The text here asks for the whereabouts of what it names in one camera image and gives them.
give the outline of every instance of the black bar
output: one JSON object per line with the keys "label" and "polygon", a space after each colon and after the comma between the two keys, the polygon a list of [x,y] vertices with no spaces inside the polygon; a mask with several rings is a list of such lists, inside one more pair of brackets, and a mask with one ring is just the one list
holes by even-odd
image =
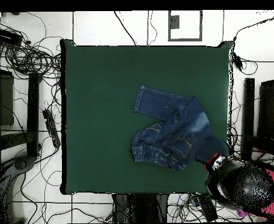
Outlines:
{"label": "black bar", "polygon": [[33,133],[33,140],[27,143],[27,155],[37,157],[39,137],[39,82],[38,73],[29,74],[27,97],[27,131]]}
{"label": "black bar", "polygon": [[9,149],[14,146],[18,146],[21,144],[25,144],[28,142],[34,141],[34,132],[23,132],[20,133],[12,133],[12,134],[6,134],[0,136],[0,151],[3,151],[4,149]]}
{"label": "black bar", "polygon": [[242,109],[242,139],[241,159],[250,161],[252,156],[252,142],[254,130],[254,89],[255,79],[245,78],[244,105]]}

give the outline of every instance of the jeans leg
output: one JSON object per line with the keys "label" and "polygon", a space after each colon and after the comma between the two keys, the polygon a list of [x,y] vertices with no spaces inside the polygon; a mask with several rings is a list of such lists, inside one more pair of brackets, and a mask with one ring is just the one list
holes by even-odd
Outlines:
{"label": "jeans leg", "polygon": [[191,101],[191,97],[167,93],[141,85],[134,105],[134,111],[159,120],[166,120],[175,111],[185,108]]}

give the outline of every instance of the black stand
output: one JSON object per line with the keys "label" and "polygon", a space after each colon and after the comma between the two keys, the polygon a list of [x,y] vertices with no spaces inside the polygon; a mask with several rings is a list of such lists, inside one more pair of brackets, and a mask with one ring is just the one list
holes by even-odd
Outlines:
{"label": "black stand", "polygon": [[258,119],[257,135],[254,136],[254,79],[246,78],[242,119],[243,160],[251,161],[253,147],[274,155],[274,80],[261,84]]}

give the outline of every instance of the black device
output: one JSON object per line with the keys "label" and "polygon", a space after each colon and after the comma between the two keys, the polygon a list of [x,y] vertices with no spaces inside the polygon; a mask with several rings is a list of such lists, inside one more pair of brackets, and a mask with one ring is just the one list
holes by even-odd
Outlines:
{"label": "black device", "polygon": [[198,195],[198,200],[202,209],[202,214],[205,216],[207,222],[212,222],[218,219],[216,207],[210,197]]}
{"label": "black device", "polygon": [[46,128],[48,130],[48,133],[50,134],[50,137],[53,140],[53,145],[55,148],[59,148],[61,146],[60,138],[58,136],[58,132],[56,129],[56,124],[53,118],[53,115],[50,110],[45,109],[42,111],[43,117],[46,120]]}
{"label": "black device", "polygon": [[0,126],[13,125],[13,84],[14,77],[11,72],[0,69]]}
{"label": "black device", "polygon": [[114,223],[166,223],[169,194],[113,194]]}
{"label": "black device", "polygon": [[22,36],[0,29],[0,42],[20,47],[22,44]]}

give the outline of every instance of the power strip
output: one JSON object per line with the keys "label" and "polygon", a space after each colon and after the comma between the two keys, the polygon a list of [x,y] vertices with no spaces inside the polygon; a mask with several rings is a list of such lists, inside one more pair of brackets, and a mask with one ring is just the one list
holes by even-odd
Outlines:
{"label": "power strip", "polygon": [[58,136],[58,132],[56,129],[56,124],[53,118],[53,115],[49,110],[42,111],[43,117],[46,120],[46,128],[48,130],[48,133],[50,134],[53,145],[55,148],[59,148],[61,146],[60,138]]}

